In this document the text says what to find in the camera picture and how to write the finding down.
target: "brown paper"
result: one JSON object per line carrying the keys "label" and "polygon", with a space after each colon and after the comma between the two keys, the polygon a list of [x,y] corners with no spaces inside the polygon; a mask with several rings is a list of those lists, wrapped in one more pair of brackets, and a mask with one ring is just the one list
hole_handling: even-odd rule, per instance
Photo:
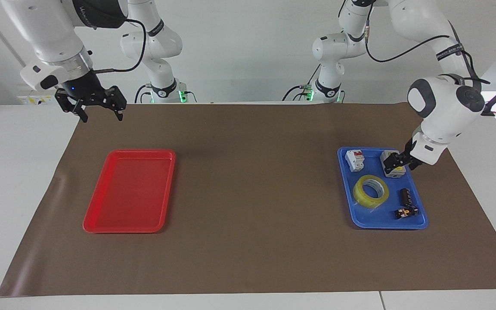
{"label": "brown paper", "polygon": [[[343,146],[402,148],[420,119],[396,105],[89,108],[0,296],[496,288],[496,232],[451,155],[413,172],[429,227],[357,228]],[[90,234],[81,224],[107,154],[173,149],[167,224]]]}

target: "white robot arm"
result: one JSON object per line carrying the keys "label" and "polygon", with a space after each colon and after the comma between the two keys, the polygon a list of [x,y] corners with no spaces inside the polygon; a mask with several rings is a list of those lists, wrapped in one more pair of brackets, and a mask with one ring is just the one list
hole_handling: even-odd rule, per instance
{"label": "white robot arm", "polygon": [[[164,24],[154,0],[128,0],[128,9],[130,17],[146,27],[148,40],[141,63],[149,76],[154,102],[185,102],[186,85],[174,77],[170,64],[163,60],[181,53],[181,38]],[[138,59],[143,48],[143,33],[125,34],[121,46],[127,57]]]}
{"label": "white robot arm", "polygon": [[34,90],[61,85],[55,97],[64,112],[87,121],[84,105],[99,105],[122,120],[126,99],[113,86],[105,90],[95,73],[90,53],[74,32],[75,26],[118,28],[126,21],[126,0],[1,0],[37,59],[20,72]]}
{"label": "white robot arm", "polygon": [[394,29],[402,37],[423,42],[437,35],[449,36],[427,43],[436,53],[443,74],[419,79],[409,88],[407,100],[423,121],[405,151],[384,161],[388,173],[406,164],[415,169],[422,163],[437,163],[447,145],[480,116],[485,101],[481,95],[483,80],[435,0],[386,1]]}
{"label": "white robot arm", "polygon": [[313,55],[321,63],[319,76],[311,81],[313,100],[324,102],[338,100],[344,75],[344,66],[340,61],[365,53],[364,30],[373,2],[372,0],[344,1],[339,14],[342,31],[325,35],[313,42]]}
{"label": "white robot arm", "polygon": [[[439,11],[435,0],[384,1],[389,6],[396,32],[409,40],[427,41],[444,72],[437,77],[419,79],[411,85],[408,102],[423,121],[405,151],[392,154],[384,161],[384,170],[388,174],[407,164],[411,169],[422,163],[435,164],[447,145],[480,115],[484,98],[481,96],[483,80],[478,78],[455,29]],[[312,84],[315,99],[325,98],[325,101],[333,102],[338,96],[343,70],[335,76],[329,68],[331,65],[342,68],[338,63],[340,59],[364,54],[369,37],[369,27],[364,24],[374,2],[376,0],[347,0],[340,13],[342,33],[332,39],[333,43],[326,36],[320,39],[320,43],[317,39],[313,44],[313,53],[322,64],[319,78]],[[328,57],[325,62],[321,54],[333,57]]]}

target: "black strap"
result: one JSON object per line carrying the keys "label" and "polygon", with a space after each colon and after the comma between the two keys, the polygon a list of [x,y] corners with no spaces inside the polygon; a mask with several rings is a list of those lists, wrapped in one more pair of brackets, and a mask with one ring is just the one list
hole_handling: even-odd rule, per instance
{"label": "black strap", "polygon": [[336,96],[336,94],[340,90],[340,86],[342,86],[342,84],[338,85],[338,87],[336,87],[336,88],[328,88],[328,87],[323,86],[319,82],[319,79],[317,79],[317,81],[315,81],[315,86],[317,87],[317,90],[319,90],[319,92],[322,92],[323,94],[325,94],[325,97],[332,98],[332,97]]}
{"label": "black strap", "polygon": [[365,34],[362,34],[360,37],[353,37],[351,34],[348,34],[348,37],[353,42],[360,42],[365,37]]}
{"label": "black strap", "polygon": [[440,53],[435,55],[435,57],[437,57],[437,61],[440,61],[440,60],[444,59],[445,57],[448,57],[448,56],[453,55],[455,53],[460,53],[463,50],[464,50],[464,47],[462,46],[462,44],[458,43],[456,45],[453,45],[453,46],[447,48],[444,51],[441,51]]}
{"label": "black strap", "polygon": [[155,37],[157,34],[160,33],[160,31],[162,31],[164,29],[164,20],[160,19],[160,23],[158,23],[158,25],[156,25],[156,27],[154,27],[153,30],[150,30],[148,32],[148,36],[149,37]]}
{"label": "black strap", "polygon": [[464,85],[464,78],[462,78],[458,74],[455,74],[455,73],[443,73],[443,74],[440,74],[439,76],[446,76],[446,77],[450,77],[450,78],[454,79],[455,80],[455,85]]}
{"label": "black strap", "polygon": [[168,86],[166,88],[158,88],[158,87],[152,86],[152,90],[160,98],[167,98],[171,94],[171,92],[173,92],[175,90],[176,87],[177,87],[177,80],[174,79],[174,82],[170,86]]}
{"label": "black strap", "polygon": [[360,6],[362,8],[366,8],[367,6],[374,4],[376,0],[352,0],[352,2],[354,6]]}

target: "tape roll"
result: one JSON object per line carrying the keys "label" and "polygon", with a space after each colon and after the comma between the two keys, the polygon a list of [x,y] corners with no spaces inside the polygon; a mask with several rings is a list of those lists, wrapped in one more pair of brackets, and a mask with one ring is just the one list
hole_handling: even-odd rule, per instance
{"label": "tape roll", "polygon": [[[368,196],[363,189],[363,185],[370,186],[378,193],[378,198]],[[378,208],[381,204],[386,202],[390,197],[390,190],[384,180],[374,175],[364,175],[355,184],[353,188],[353,197],[355,200],[365,208]]]}

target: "white circuit breaker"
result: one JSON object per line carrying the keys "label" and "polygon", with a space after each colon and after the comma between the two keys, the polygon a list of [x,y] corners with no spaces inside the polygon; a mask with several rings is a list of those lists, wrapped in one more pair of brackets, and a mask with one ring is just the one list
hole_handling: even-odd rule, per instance
{"label": "white circuit breaker", "polygon": [[350,165],[351,172],[359,172],[363,170],[365,167],[363,164],[364,160],[365,157],[360,149],[351,149],[346,152],[346,161]]}

